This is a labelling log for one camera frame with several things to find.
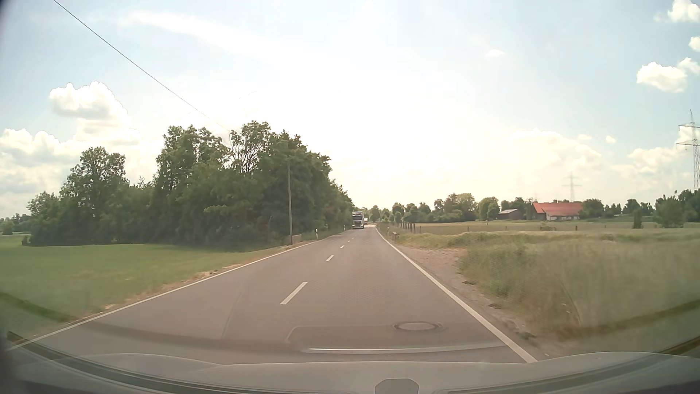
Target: truck cab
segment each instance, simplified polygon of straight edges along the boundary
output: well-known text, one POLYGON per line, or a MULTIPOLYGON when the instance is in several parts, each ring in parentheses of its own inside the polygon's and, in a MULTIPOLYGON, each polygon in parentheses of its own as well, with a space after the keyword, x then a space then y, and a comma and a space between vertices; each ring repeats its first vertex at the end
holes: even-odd
POLYGON ((365 214, 363 212, 352 212, 352 228, 353 229, 364 229, 365 228, 365 214))

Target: blue sky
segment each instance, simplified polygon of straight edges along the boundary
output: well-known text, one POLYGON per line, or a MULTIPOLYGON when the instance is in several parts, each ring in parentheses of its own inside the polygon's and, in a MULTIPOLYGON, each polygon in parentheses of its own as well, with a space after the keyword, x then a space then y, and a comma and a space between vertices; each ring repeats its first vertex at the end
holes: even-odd
MULTIPOLYGON (((604 203, 692 188, 674 147, 700 116, 690 0, 62 3, 226 128, 300 134, 359 206, 550 201, 570 171, 604 203)), ((88 146, 136 180, 168 125, 225 136, 54 2, 1 18, 0 216, 57 191, 88 146)))

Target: barn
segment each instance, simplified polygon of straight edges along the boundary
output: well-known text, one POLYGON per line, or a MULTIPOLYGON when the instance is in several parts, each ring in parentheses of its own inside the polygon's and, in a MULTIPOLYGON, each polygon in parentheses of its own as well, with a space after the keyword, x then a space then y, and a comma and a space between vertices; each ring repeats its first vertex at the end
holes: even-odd
POLYGON ((523 212, 517 208, 511 210, 502 210, 496 215, 498 220, 523 220, 523 212))
POLYGON ((532 203, 535 220, 578 220, 581 203, 532 203))

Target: road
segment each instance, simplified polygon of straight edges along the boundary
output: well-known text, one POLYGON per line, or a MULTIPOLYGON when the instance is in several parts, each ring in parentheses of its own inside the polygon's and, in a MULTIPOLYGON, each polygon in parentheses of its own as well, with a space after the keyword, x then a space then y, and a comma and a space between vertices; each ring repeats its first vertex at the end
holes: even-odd
POLYGON ((218 364, 525 362, 527 353, 523 356, 521 348, 478 317, 369 226, 147 299, 38 342, 74 355, 147 353, 218 364))

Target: grass field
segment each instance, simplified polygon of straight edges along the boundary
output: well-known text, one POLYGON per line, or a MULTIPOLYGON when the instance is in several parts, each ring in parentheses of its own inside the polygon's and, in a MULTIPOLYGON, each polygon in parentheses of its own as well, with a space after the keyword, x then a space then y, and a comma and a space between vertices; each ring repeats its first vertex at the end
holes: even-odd
MULTIPOLYGON (((643 230, 653 230, 658 227, 645 218, 643 230)), ((700 223, 686 223, 688 229, 700 229, 700 223)), ((607 232, 631 229, 632 222, 620 220, 601 220, 599 222, 571 221, 571 222, 533 222, 525 220, 493 220, 491 222, 460 222, 460 223, 419 223, 416 224, 416 232, 432 233, 440 235, 461 234, 467 231, 597 231, 607 232)))
POLYGON ((466 283, 578 351, 659 351, 700 336, 700 229, 401 232, 401 245, 462 249, 466 283))
POLYGON ((25 337, 284 248, 238 253, 142 244, 23 247, 22 237, 0 236, 0 325, 25 337))

